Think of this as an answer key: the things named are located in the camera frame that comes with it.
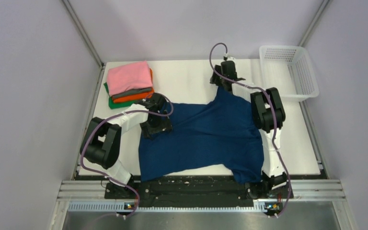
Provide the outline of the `blue t shirt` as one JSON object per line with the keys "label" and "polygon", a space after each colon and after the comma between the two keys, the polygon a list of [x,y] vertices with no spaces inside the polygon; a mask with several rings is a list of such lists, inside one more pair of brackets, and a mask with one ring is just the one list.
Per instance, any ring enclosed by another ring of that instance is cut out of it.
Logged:
{"label": "blue t shirt", "polygon": [[219,164],[240,184],[261,180],[262,137],[248,101],[218,88],[208,104],[174,103],[170,121],[171,131],[140,139],[142,181]]}

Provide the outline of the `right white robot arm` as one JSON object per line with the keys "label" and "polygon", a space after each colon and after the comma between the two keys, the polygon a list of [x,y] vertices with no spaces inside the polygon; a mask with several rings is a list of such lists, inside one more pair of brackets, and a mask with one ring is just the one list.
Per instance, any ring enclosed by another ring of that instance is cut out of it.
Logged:
{"label": "right white robot arm", "polygon": [[252,121],[262,136],[262,178],[260,182],[245,185],[247,195],[252,199],[263,196],[280,199],[281,188],[289,186],[289,172],[279,151],[279,139],[286,114],[278,89],[263,89],[239,78],[232,60],[225,59],[219,65],[212,66],[212,70],[211,84],[250,103]]}

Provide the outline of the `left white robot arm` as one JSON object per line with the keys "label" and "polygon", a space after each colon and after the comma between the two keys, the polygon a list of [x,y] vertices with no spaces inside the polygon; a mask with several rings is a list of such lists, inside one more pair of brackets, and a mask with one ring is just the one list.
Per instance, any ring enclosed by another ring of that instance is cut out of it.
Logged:
{"label": "left white robot arm", "polygon": [[122,112],[108,118],[94,117],[90,120],[80,148],[80,166],[98,173],[116,185],[116,192],[123,198],[134,193],[129,182],[131,173],[119,159],[122,136],[133,128],[140,127],[144,138],[172,131],[169,116],[174,107],[170,99],[160,93],[152,93],[145,99],[134,102]]}

